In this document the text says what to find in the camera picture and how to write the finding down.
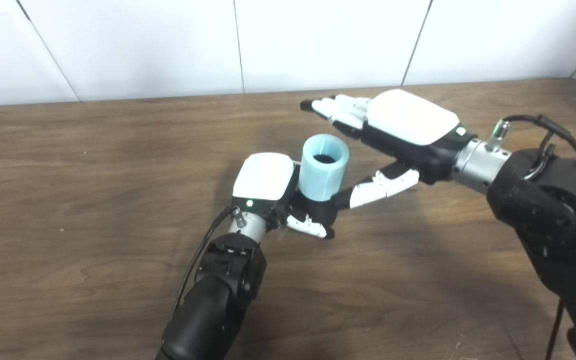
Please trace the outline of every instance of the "wooden table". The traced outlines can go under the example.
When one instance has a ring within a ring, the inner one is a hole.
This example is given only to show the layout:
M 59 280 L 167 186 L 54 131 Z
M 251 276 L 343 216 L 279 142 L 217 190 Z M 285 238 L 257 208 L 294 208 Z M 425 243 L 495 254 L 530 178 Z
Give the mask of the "wooden table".
M 576 80 L 406 89 L 483 138 L 521 113 L 576 136 Z M 337 134 L 301 100 L 384 90 L 0 106 L 0 360 L 152 359 L 243 160 L 298 159 L 311 135 Z M 505 147 L 542 136 L 517 123 Z M 391 161 L 346 142 L 345 185 Z M 333 240 L 266 236 L 262 288 L 229 359 L 543 357 L 557 299 L 480 194 L 420 184 L 341 213 L 334 228 Z M 554 358 L 574 358 L 562 335 Z

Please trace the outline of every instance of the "cable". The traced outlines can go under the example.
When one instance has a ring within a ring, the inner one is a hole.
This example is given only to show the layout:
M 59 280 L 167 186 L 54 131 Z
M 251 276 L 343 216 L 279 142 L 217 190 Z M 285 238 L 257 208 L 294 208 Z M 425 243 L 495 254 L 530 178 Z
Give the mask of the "cable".
M 554 133 L 549 130 L 548 133 L 546 133 L 546 136 L 543 137 L 543 140 L 539 145 L 539 157 L 537 158 L 537 161 L 535 161 L 535 165 L 532 166 L 529 173 L 523 177 L 524 180 L 534 179 L 539 176 L 544 169 L 546 169 L 546 164 L 548 164 L 548 160 L 555 151 L 555 145 L 550 143 L 553 135 Z
M 576 151 L 576 139 L 572 134 L 566 130 L 565 127 L 559 125 L 555 121 L 547 118 L 545 115 L 539 114 L 537 116 L 526 115 L 526 114 L 517 114 L 506 116 L 503 118 L 505 121 L 513 122 L 513 121 L 528 121 L 529 123 L 533 123 L 540 128 L 549 130 L 550 132 L 555 133 L 558 137 L 565 140 L 570 146 Z
M 552 331 L 550 332 L 550 339 L 548 340 L 548 348 L 546 348 L 546 357 L 544 360 L 551 360 L 553 357 L 553 350 L 555 349 L 555 342 L 557 342 L 557 333 L 560 331 L 562 325 L 562 316 L 564 313 L 564 303 L 559 299 L 557 304 L 557 314 L 555 315 L 555 323 L 552 324 Z
M 213 235 L 213 233 L 215 232 L 215 229 L 217 229 L 219 224 L 221 224 L 222 221 L 224 221 L 224 219 L 226 219 L 228 217 L 228 215 L 230 215 L 235 209 L 237 209 L 237 206 L 226 206 L 221 211 L 221 213 L 217 215 L 217 217 L 212 222 L 212 225 L 210 225 L 210 228 L 208 228 L 208 231 L 206 231 L 206 235 L 204 235 L 203 239 L 201 239 L 201 242 L 199 243 L 199 247 L 194 252 L 194 255 L 192 256 L 192 260 L 190 260 L 190 264 L 188 264 L 188 267 L 185 269 L 185 274 L 183 274 L 183 280 L 181 281 L 181 286 L 179 286 L 179 292 L 176 294 L 176 299 L 174 300 L 174 308 L 172 310 L 173 313 L 179 307 L 179 303 L 181 301 L 181 298 L 182 298 L 182 296 L 184 296 L 184 290 L 186 289 L 186 285 L 188 284 L 188 280 L 190 279 L 190 273 L 192 273 L 193 268 L 195 267 L 195 264 L 197 263 L 197 260 L 199 260 L 199 256 L 204 252 L 204 249 L 206 248 L 206 244 L 208 244 L 208 240 L 210 240 L 210 237 Z

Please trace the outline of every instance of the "robotic arm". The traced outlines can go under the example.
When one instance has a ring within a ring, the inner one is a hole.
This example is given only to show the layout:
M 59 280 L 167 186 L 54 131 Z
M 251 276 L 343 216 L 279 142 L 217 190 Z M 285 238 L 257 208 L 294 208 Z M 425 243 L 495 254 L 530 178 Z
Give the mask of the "robotic arm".
M 454 181 L 485 195 L 494 216 L 516 231 L 542 283 L 560 297 L 573 321 L 567 338 L 576 353 L 576 159 L 558 157 L 549 143 L 557 135 L 576 151 L 565 128 L 542 115 L 508 116 L 483 141 L 454 113 L 401 89 L 372 99 L 306 100 L 301 108 L 397 158 L 395 165 L 418 172 L 421 182 Z M 547 130 L 539 148 L 501 148 L 514 121 Z
M 281 153 L 255 153 L 241 167 L 227 207 L 202 241 L 206 251 L 194 285 L 164 330 L 155 360 L 221 360 L 242 327 L 246 310 L 257 297 L 266 269 L 260 243 L 266 232 L 286 225 L 297 188 L 299 165 Z M 212 231 L 231 215 L 228 232 L 210 242 Z M 204 246 L 200 246 L 196 257 Z

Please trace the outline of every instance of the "black robot arm segment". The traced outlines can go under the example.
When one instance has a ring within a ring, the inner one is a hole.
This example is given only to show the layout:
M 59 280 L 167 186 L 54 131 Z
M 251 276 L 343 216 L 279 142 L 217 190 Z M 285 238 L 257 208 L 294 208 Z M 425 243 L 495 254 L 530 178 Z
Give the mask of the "black robot arm segment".
M 560 297 L 574 325 L 567 338 L 576 353 L 576 159 L 551 156 L 537 177 L 525 180 L 539 153 L 513 153 L 487 201 L 515 229 L 541 282 Z
M 195 284 L 164 330 L 161 360 L 221 360 L 259 291 L 266 258 L 255 240 L 228 233 L 208 244 Z

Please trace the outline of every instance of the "metal connector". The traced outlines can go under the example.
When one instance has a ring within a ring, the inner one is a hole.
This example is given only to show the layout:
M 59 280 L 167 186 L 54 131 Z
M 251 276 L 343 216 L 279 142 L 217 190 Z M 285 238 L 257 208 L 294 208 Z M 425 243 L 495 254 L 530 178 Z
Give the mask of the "metal connector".
M 237 228 L 243 228 L 246 225 L 248 225 L 246 219 L 244 218 L 242 210 L 238 206 L 235 207 L 235 209 L 232 211 L 232 218 L 237 223 Z
M 490 153 L 496 153 L 501 148 L 501 144 L 504 142 L 504 138 L 508 134 L 510 129 L 510 121 L 500 119 L 494 126 L 494 130 L 490 134 L 490 139 L 486 144 L 486 150 Z

